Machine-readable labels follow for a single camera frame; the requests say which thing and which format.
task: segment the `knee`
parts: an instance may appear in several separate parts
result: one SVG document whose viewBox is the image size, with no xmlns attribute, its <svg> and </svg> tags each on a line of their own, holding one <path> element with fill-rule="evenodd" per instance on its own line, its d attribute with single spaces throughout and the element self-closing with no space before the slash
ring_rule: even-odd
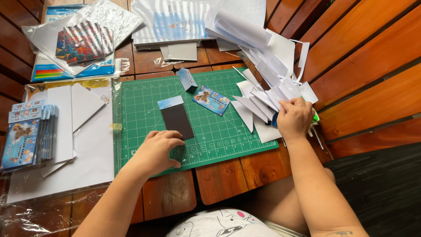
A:
<svg viewBox="0 0 421 237">
<path fill-rule="evenodd" d="M 336 180 L 335 180 L 335 175 L 333 174 L 333 172 L 330 170 L 330 169 L 328 169 L 328 168 L 325 168 L 325 171 L 326 171 L 326 173 L 328 174 L 328 176 L 329 176 L 329 178 L 334 182 L 334 183 L 336 183 Z"/>
</svg>

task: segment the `black magnetic sheet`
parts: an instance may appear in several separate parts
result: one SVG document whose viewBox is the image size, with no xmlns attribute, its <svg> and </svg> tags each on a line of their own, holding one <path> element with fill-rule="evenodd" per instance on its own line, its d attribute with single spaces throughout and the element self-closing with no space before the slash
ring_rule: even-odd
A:
<svg viewBox="0 0 421 237">
<path fill-rule="evenodd" d="M 195 136 L 183 105 L 163 109 L 161 113 L 167 130 L 179 131 L 183 135 L 182 140 Z"/>
</svg>

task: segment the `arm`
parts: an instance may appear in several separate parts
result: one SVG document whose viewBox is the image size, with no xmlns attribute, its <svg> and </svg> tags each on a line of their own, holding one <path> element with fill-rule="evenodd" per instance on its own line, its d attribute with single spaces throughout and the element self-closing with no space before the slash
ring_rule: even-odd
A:
<svg viewBox="0 0 421 237">
<path fill-rule="evenodd" d="M 311 102 L 280 101 L 278 129 L 285 139 L 298 202 L 313 237 L 366 237 L 354 211 L 329 178 L 307 141 L 314 111 Z"/>
<path fill-rule="evenodd" d="M 150 132 L 73 236 L 126 236 L 143 184 L 167 168 L 180 167 L 168 154 L 184 145 L 181 137 L 177 131 Z"/>
</svg>

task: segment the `cartoon print shirt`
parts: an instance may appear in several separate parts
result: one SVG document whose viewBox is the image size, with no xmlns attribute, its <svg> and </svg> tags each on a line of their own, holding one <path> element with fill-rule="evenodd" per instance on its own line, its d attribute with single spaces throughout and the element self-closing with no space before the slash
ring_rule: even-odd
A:
<svg viewBox="0 0 421 237">
<path fill-rule="evenodd" d="M 256 217 L 238 209 L 213 209 L 188 217 L 178 223 L 166 237 L 279 237 Z"/>
</svg>

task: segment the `cutting mat ruler markings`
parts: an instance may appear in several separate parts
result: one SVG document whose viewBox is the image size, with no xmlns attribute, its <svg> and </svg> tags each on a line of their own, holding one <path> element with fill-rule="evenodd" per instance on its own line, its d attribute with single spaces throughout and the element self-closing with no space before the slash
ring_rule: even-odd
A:
<svg viewBox="0 0 421 237">
<path fill-rule="evenodd" d="M 193 74 L 198 85 L 205 85 L 229 99 L 241 96 L 236 83 L 244 79 L 234 70 Z M 240 156 L 279 147 L 277 141 L 261 143 L 256 131 L 250 133 L 233 106 L 219 116 L 192 101 L 193 92 L 185 92 L 176 76 L 121 84 L 121 137 L 116 144 L 116 172 L 135 154 L 146 135 L 152 130 L 165 130 L 158 101 L 183 97 L 184 108 L 195 137 L 186 145 L 170 151 L 170 158 L 181 162 L 180 169 L 168 169 L 162 174 L 191 169 Z"/>
</svg>

